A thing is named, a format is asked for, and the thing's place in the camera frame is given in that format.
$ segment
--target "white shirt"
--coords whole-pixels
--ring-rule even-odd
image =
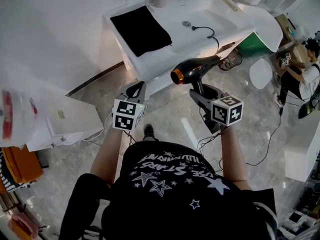
[[[311,96],[314,95],[320,81],[319,70],[315,66],[312,66],[313,64],[317,64],[319,66],[319,61],[310,61],[305,65],[305,70],[302,73],[304,81],[300,82],[300,95],[305,101],[308,101]]]

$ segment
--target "person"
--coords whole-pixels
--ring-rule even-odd
[[[143,141],[125,151],[115,181],[121,138],[122,131],[111,127],[90,173],[77,180],[60,240],[275,239],[273,189],[251,190],[232,126],[221,134],[223,176],[193,149],[157,141],[147,124]]]
[[[273,93],[274,101],[279,107],[286,103],[288,91],[292,92],[299,99],[308,101],[315,93],[320,80],[319,69],[319,45],[316,40],[310,39],[305,46],[307,55],[310,58],[308,64],[303,64],[295,59],[290,60],[289,66],[283,70],[279,66],[277,59],[274,76],[279,85],[281,85],[280,95]]]

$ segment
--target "black pants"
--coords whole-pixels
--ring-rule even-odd
[[[302,72],[296,67],[291,66],[290,69],[292,69],[297,74],[301,75]],[[284,72],[281,77],[281,90],[280,90],[280,101],[282,104],[286,103],[287,99],[287,93],[288,91],[295,94],[299,99],[301,99],[300,94],[300,82],[296,80],[289,72]]]

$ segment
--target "drain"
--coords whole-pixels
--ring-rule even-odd
[[[190,28],[191,27],[191,23],[189,21],[183,21],[182,25],[186,28]]]

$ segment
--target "black towel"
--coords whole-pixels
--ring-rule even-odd
[[[170,35],[146,6],[112,17],[111,21],[137,57],[172,44]]]

